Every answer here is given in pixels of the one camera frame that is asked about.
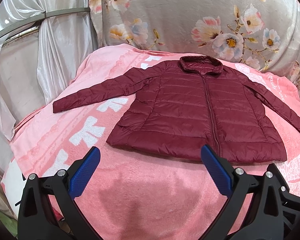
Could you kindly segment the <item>maroon quilted puffer jacket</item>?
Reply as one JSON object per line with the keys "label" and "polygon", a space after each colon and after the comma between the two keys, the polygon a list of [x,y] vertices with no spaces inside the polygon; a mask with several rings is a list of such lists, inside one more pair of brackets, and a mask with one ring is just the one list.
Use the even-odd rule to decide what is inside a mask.
{"label": "maroon quilted puffer jacket", "polygon": [[300,117],[262,84],[210,56],[183,56],[79,90],[53,112],[120,96],[135,100],[111,131],[110,146],[199,160],[209,145],[234,163],[285,161],[284,143],[266,108],[300,133]]}

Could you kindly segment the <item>grey floral blanket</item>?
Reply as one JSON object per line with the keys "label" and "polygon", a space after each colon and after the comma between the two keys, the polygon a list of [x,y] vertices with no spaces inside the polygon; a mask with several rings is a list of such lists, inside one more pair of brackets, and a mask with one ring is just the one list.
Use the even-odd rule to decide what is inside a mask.
{"label": "grey floral blanket", "polygon": [[287,77],[300,94],[298,0],[89,0],[98,43],[193,52]]}

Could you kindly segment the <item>white satin curtain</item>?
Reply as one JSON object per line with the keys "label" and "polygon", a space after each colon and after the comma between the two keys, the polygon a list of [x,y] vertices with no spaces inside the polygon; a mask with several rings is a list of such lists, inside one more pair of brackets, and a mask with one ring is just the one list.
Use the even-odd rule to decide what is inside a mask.
{"label": "white satin curtain", "polygon": [[[0,31],[43,12],[87,8],[89,0],[2,0]],[[27,24],[0,38],[0,182],[12,158],[17,124],[55,99],[96,48],[90,12]],[[0,185],[0,209],[8,202]]]}

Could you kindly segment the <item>grey metal rail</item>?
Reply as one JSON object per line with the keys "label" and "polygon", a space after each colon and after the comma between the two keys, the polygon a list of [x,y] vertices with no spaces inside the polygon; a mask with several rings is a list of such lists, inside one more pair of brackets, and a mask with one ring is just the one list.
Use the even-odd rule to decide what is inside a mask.
{"label": "grey metal rail", "polygon": [[4,37],[5,35],[9,34],[10,32],[15,31],[27,24],[37,22],[40,20],[45,20],[46,18],[67,15],[67,14],[80,13],[80,12],[89,12],[89,11],[90,11],[90,8],[87,7],[87,8],[70,8],[70,9],[55,10],[55,11],[51,11],[51,12],[43,12],[39,15],[29,17],[27,19],[18,21],[16,23],[13,23],[13,24],[7,26],[5,29],[0,31],[0,38]]}

